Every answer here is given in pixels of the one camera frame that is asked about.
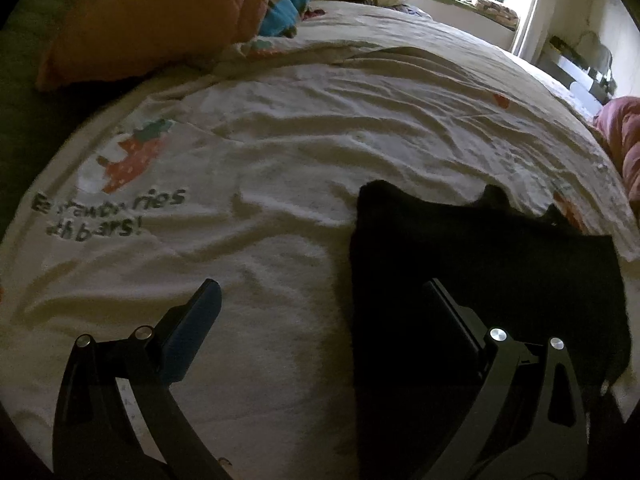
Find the pink pillow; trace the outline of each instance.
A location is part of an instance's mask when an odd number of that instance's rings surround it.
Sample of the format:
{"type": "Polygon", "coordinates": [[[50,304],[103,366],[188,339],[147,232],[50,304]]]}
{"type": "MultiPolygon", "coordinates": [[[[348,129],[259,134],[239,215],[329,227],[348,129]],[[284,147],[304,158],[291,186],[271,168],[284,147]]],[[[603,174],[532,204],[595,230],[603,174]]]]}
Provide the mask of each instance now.
{"type": "Polygon", "coordinates": [[[44,53],[39,90],[144,75],[247,41],[268,0],[78,0],[44,53]]]}

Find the black cloth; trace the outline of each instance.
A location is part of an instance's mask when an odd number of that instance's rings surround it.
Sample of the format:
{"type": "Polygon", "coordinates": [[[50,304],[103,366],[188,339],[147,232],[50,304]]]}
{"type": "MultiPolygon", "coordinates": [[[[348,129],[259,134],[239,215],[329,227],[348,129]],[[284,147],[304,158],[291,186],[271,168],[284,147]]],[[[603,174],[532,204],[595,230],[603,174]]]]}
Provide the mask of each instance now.
{"type": "Polygon", "coordinates": [[[363,186],[350,249],[361,478],[405,479],[459,426],[480,384],[461,380],[421,295],[439,279],[487,327],[523,342],[564,340],[588,409],[630,355],[612,239],[585,236],[551,206],[540,218],[488,186],[469,206],[363,186]]]}

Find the pink blanket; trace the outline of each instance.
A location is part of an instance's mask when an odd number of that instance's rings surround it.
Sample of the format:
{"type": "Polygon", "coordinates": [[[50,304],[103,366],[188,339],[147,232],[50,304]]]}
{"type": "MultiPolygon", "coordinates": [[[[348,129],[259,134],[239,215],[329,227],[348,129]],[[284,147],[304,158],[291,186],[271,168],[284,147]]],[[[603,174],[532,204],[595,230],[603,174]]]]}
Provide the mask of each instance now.
{"type": "Polygon", "coordinates": [[[607,140],[634,213],[640,212],[640,98],[620,97],[605,105],[594,125],[607,140]]]}

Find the blue gripper pad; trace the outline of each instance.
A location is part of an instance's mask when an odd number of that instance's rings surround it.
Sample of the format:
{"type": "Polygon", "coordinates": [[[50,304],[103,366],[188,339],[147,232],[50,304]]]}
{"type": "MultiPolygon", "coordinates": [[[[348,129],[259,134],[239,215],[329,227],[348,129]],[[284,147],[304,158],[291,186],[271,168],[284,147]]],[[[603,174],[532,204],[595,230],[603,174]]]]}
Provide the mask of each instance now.
{"type": "Polygon", "coordinates": [[[171,308],[156,325],[162,383],[169,385],[184,378],[221,308],[220,286],[207,279],[186,305],[171,308]]]}

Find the wrinkled bedsheet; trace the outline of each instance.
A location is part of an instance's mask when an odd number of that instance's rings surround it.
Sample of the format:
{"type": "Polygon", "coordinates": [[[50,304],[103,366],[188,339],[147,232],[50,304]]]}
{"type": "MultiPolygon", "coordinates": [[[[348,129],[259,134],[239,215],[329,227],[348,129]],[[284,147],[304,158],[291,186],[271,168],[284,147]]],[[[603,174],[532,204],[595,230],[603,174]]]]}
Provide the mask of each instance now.
{"type": "Polygon", "coordinates": [[[582,124],[589,126],[593,124],[593,114],[584,107],[580,99],[578,99],[566,86],[561,82],[553,79],[548,73],[540,70],[537,66],[524,61],[523,59],[514,56],[511,52],[504,53],[514,63],[519,65],[526,72],[540,81],[547,90],[549,90],[556,99],[558,99],[565,107],[574,112],[574,115],[579,119],[582,124]]]}
{"type": "MultiPolygon", "coordinates": [[[[532,214],[560,192],[588,232],[613,236],[640,330],[638,228],[580,121],[468,34],[321,7],[293,40],[257,38],[145,82],[24,196],[0,246],[0,400],[47,463],[74,339],[155,324],[212,277],[222,313],[172,386],[202,440],[245,479],[356,478],[348,253],[374,179],[450,204],[497,184],[532,214]]],[[[615,386],[627,414],[639,356],[635,340],[615,386]]]]}

